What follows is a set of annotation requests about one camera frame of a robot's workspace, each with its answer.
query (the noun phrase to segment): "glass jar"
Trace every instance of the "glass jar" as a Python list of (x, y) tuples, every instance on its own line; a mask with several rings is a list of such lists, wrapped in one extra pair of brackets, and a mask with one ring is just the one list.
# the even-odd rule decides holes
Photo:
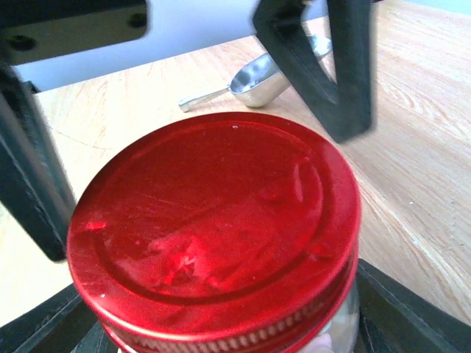
[(360, 196), (315, 132), (186, 119), (115, 156), (68, 232), (77, 290), (125, 352), (350, 352)]

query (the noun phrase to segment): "red jar lid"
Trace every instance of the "red jar lid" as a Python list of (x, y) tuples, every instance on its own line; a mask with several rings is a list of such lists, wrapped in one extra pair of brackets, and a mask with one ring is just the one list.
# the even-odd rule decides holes
[(165, 126), (93, 179), (68, 232), (75, 285), (138, 352), (271, 352), (350, 289), (360, 197), (315, 132), (257, 113)]

